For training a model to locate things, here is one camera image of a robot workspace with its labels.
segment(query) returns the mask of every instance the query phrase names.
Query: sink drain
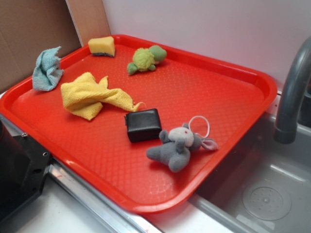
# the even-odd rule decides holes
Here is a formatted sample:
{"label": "sink drain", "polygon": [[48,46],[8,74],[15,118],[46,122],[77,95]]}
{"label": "sink drain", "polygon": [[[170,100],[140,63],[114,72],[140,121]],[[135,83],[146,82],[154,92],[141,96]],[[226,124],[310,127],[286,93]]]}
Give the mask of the sink drain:
{"label": "sink drain", "polygon": [[280,186],[270,182],[257,182],[243,192],[243,204],[247,211],[262,220],[278,220],[291,209],[291,197]]}

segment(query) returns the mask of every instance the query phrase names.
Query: red tray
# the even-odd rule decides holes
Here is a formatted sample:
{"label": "red tray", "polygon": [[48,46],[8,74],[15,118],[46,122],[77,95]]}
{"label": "red tray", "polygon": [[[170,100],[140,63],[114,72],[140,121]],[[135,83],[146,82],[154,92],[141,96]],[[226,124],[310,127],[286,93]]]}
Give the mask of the red tray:
{"label": "red tray", "polygon": [[[85,46],[62,59],[64,74],[54,90],[33,90],[29,77],[5,93],[0,112],[121,207],[136,213],[163,211],[185,201],[225,158],[275,99],[276,85],[264,73],[163,45],[168,55],[156,71],[128,76],[135,50],[156,43],[126,35],[114,38],[114,58],[92,56]],[[124,120],[128,112],[106,104],[87,121],[63,108],[61,84],[85,72],[97,82],[109,76],[109,89],[121,88],[135,102],[144,102],[145,109],[158,109],[162,129],[205,116],[209,137],[220,149],[193,152],[179,173],[149,160],[147,149],[161,142],[132,144]]]}

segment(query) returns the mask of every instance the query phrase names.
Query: turtle toy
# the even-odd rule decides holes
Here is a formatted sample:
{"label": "turtle toy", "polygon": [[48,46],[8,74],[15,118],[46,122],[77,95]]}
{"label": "turtle toy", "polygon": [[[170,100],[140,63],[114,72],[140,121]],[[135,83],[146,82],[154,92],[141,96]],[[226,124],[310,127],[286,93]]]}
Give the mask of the turtle toy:
{"label": "turtle toy", "polygon": [[133,75],[137,71],[154,71],[156,65],[165,59],[166,54],[166,51],[159,45],[153,45],[148,49],[139,48],[134,53],[133,62],[127,65],[127,72]]}

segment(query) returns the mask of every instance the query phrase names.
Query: cardboard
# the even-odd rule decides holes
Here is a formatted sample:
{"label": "cardboard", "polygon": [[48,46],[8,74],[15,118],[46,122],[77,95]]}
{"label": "cardboard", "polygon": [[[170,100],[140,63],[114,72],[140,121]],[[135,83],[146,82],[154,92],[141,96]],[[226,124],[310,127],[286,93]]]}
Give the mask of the cardboard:
{"label": "cardboard", "polygon": [[2,0],[0,15],[0,93],[31,76],[43,50],[81,47],[64,0]]}

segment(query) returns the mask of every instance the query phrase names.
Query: blue towel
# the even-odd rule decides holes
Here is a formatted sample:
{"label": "blue towel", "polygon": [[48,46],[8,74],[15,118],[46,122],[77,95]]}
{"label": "blue towel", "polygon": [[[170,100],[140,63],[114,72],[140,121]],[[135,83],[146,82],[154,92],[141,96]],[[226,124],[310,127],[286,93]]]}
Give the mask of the blue towel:
{"label": "blue towel", "polygon": [[59,69],[60,58],[56,56],[61,47],[44,50],[38,57],[33,73],[33,88],[39,91],[53,90],[63,75]]}

